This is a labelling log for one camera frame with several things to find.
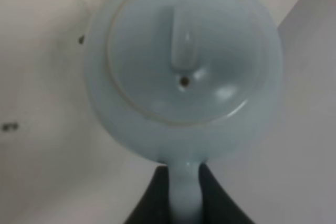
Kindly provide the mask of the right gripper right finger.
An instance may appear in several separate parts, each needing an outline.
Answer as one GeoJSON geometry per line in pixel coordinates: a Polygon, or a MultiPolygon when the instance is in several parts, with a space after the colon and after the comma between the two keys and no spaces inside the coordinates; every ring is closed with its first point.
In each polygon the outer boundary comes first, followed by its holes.
{"type": "Polygon", "coordinates": [[[203,194],[203,223],[254,224],[221,187],[206,164],[199,168],[203,194]]]}

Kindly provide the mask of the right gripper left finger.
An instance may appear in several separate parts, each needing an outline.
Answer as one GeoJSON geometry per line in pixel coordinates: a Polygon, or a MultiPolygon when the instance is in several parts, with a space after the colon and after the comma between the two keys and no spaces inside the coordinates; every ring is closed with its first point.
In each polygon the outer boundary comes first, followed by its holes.
{"type": "Polygon", "coordinates": [[[166,166],[158,166],[142,198],[130,213],[126,224],[171,223],[169,176],[166,166]]]}

